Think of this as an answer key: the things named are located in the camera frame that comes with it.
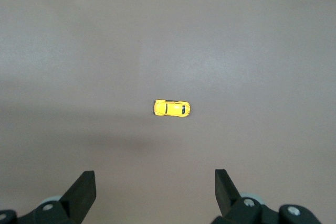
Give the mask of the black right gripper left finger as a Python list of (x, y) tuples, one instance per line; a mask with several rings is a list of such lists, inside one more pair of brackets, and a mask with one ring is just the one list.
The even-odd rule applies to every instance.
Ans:
[(21, 217), (14, 210), (1, 210), (1, 223), (82, 223), (96, 195), (94, 171), (85, 171), (59, 200), (44, 202)]

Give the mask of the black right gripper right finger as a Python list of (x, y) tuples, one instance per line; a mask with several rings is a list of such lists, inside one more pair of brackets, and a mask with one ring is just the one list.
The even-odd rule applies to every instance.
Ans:
[(225, 169), (215, 171), (215, 196), (221, 211), (212, 223), (320, 223), (307, 208), (282, 205), (278, 211), (261, 204), (257, 199), (243, 197)]

